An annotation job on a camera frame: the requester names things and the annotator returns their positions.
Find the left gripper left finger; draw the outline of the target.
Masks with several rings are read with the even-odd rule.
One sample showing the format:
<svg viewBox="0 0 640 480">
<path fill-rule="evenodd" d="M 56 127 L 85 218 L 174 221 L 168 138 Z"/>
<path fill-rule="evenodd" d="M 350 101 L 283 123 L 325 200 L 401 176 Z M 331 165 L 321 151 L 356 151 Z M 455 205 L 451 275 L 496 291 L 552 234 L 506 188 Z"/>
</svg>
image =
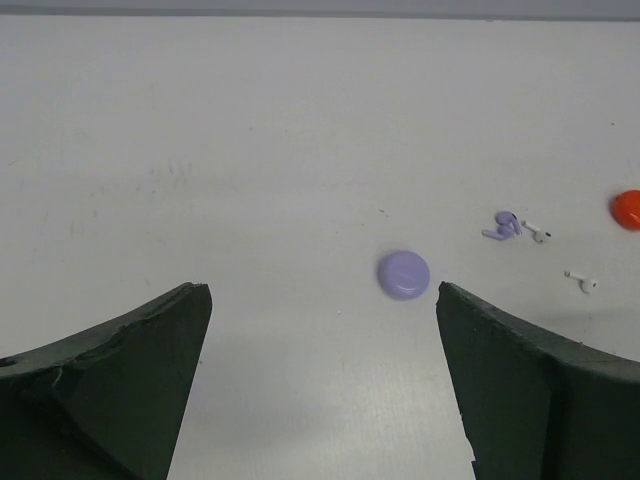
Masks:
<svg viewBox="0 0 640 480">
<path fill-rule="evenodd" d="M 165 479 L 212 313 L 205 284 L 1 361 L 4 479 Z"/>
</svg>

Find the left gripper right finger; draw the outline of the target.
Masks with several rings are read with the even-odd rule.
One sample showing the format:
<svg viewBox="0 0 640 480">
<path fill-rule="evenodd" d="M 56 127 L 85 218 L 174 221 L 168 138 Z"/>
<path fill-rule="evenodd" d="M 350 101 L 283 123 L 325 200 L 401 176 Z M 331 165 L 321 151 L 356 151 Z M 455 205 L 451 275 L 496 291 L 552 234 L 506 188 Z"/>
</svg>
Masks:
<svg viewBox="0 0 640 480">
<path fill-rule="evenodd" d="M 636 479 L 639 364 L 443 282 L 439 334 L 478 479 Z"/>
</svg>

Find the orange earbud case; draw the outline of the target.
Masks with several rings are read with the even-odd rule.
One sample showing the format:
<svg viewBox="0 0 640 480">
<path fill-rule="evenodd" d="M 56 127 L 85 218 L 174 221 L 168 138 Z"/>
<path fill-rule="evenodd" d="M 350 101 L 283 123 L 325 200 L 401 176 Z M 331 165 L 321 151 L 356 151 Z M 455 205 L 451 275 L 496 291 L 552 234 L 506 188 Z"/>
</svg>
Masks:
<svg viewBox="0 0 640 480">
<path fill-rule="evenodd" d="M 627 190 L 616 195 L 610 202 L 613 219 L 624 229 L 640 230 L 640 191 Z"/>
</svg>

